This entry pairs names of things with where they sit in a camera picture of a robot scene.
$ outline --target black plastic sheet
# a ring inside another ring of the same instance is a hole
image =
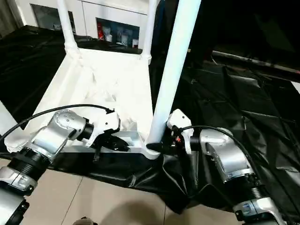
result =
[[[76,40],[80,47],[120,49],[88,37]],[[0,41],[0,51],[5,55],[0,60],[1,101],[19,121],[33,113],[63,60],[63,37],[27,27]],[[154,105],[163,68],[164,59],[153,57]],[[289,81],[209,66],[183,70],[173,109],[181,109],[194,125],[231,130],[249,151],[281,212],[300,220],[299,100]],[[235,204],[213,162],[200,152],[182,158],[161,155],[156,160],[102,153],[98,164],[92,159],[92,153],[61,153],[52,169],[156,193],[177,213],[197,204],[224,210]]]

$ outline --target floor tile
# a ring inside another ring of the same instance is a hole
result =
[[[47,170],[26,198],[30,207],[21,224],[61,225],[81,181],[81,176]]]
[[[10,162],[10,160],[1,158],[0,159],[0,168],[3,166],[7,166],[9,162]]]
[[[63,225],[84,216],[99,225],[163,225],[164,214],[155,194],[83,178]]]
[[[165,225],[241,225],[235,215],[212,209],[203,205],[198,205],[185,210],[178,215],[168,207],[165,212]]]

